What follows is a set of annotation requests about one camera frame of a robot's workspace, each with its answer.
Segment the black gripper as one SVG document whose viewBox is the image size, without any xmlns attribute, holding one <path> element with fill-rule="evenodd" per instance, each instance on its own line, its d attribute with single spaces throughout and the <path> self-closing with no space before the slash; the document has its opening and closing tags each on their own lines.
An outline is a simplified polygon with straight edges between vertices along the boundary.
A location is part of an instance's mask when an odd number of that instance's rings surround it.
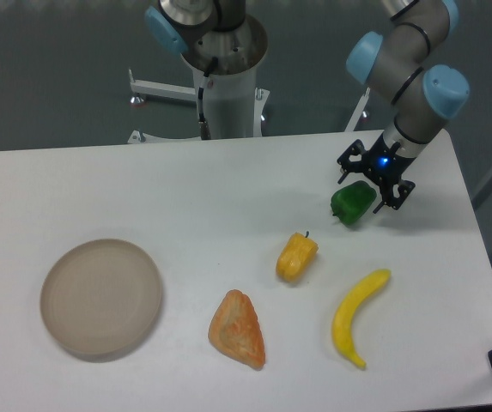
<svg viewBox="0 0 492 412">
<path fill-rule="evenodd" d="M 361 174 L 372 180 L 380 189 L 381 200 L 373 212 L 378 213 L 383 207 L 399 210 L 416 184 L 402 180 L 402 174 L 414 162 L 414 158 L 403 157 L 392 147 L 388 146 L 384 136 L 380 135 L 374 145 L 366 150 L 360 139 L 354 140 L 337 158 L 341 167 L 339 184 L 351 173 Z"/>
</svg>

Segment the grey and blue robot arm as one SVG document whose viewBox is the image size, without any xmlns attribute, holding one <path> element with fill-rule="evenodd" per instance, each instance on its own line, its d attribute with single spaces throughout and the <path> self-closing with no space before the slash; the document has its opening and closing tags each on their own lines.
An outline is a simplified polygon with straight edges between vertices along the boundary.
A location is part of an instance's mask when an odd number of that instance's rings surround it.
<svg viewBox="0 0 492 412">
<path fill-rule="evenodd" d="M 457 70 L 423 61 L 453 32 L 453 1 L 386 1 L 393 30 L 366 33 L 346 69 L 397 110 L 374 145 L 353 142 L 339 157 L 343 175 L 359 173 L 380 192 L 380 206 L 399 209 L 414 190 L 403 175 L 470 95 Z M 200 136 L 204 140 L 254 133 L 255 81 L 268 49 L 261 23 L 242 1 L 156 1 L 145 12 L 150 34 L 179 55 L 193 74 Z"/>
</svg>

